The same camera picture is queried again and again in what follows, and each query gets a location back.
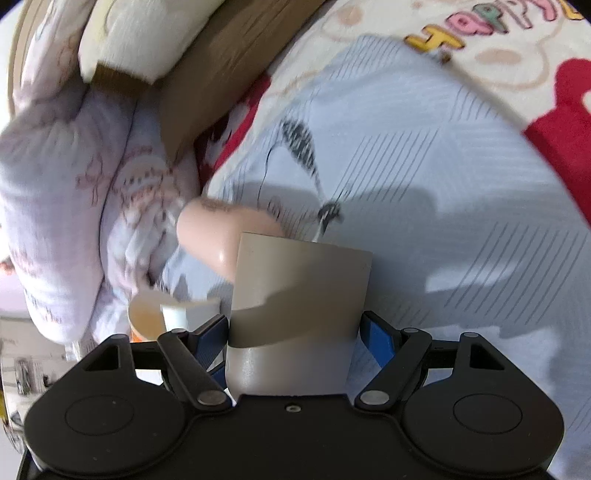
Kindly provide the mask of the orange white paper cup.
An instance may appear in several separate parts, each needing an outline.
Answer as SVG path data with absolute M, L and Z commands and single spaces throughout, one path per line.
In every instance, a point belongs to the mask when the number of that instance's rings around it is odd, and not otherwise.
M 165 332 L 161 306 L 177 305 L 178 301 L 167 292 L 153 289 L 138 291 L 127 308 L 132 340 L 155 341 Z

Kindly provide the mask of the white floral paper cup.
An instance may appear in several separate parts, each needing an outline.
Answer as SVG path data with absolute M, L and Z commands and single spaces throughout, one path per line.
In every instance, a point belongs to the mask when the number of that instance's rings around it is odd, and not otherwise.
M 164 326 L 167 331 L 194 331 L 221 313 L 221 300 L 209 298 L 198 301 L 161 304 Z

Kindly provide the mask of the brown folded blanket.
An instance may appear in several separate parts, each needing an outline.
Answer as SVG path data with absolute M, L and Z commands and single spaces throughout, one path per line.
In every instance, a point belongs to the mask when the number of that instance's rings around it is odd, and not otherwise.
M 132 99 L 157 87 L 160 138 L 169 164 L 175 164 L 321 6 L 318 1 L 222 1 L 178 62 L 154 84 L 105 70 L 89 84 Z

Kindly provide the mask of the pink plastic cup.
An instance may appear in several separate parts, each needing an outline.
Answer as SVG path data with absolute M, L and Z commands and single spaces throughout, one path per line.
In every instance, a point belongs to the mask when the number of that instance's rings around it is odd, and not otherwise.
M 176 222 L 179 245 L 231 283 L 243 233 L 284 236 L 280 223 L 265 211 L 206 197 L 190 200 Z

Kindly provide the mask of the cream folded blanket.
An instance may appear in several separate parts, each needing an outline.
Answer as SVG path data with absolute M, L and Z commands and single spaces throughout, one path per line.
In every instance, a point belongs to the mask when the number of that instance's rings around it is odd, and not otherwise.
M 222 0 L 98 1 L 78 50 L 87 83 L 99 71 L 152 85 L 167 74 L 190 47 Z

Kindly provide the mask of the pink checked folded quilt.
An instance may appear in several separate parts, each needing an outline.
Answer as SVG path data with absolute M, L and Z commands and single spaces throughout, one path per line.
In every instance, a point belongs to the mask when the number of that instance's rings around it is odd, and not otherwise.
M 90 87 L 77 49 L 89 1 L 29 1 L 1 135 L 1 230 L 37 330 L 68 345 L 128 333 L 127 307 L 160 280 L 197 163 L 170 165 L 158 95 Z

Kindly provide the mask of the beige wooden headboard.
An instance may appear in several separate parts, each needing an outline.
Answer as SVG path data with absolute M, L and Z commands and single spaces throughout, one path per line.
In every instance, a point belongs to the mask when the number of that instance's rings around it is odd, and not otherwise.
M 20 85 L 24 62 L 37 28 L 42 24 L 52 1 L 20 1 L 8 15 L 15 19 L 8 55 L 7 97 L 10 117 L 15 115 L 14 90 Z

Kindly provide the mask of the taupe brown plastic cup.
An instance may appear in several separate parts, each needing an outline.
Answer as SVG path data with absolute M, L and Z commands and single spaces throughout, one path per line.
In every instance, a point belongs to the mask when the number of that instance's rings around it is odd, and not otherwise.
M 243 234 L 225 359 L 231 395 L 344 393 L 372 259 L 363 250 Z

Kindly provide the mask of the light blue patterned cloth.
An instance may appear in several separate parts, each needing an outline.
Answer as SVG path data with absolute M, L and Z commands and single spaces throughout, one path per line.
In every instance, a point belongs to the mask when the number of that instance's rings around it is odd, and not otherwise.
M 563 414 L 552 474 L 589 477 L 589 225 L 538 151 L 436 61 L 356 40 L 205 194 L 269 212 L 290 238 L 371 252 L 366 306 L 391 325 L 483 334 Z

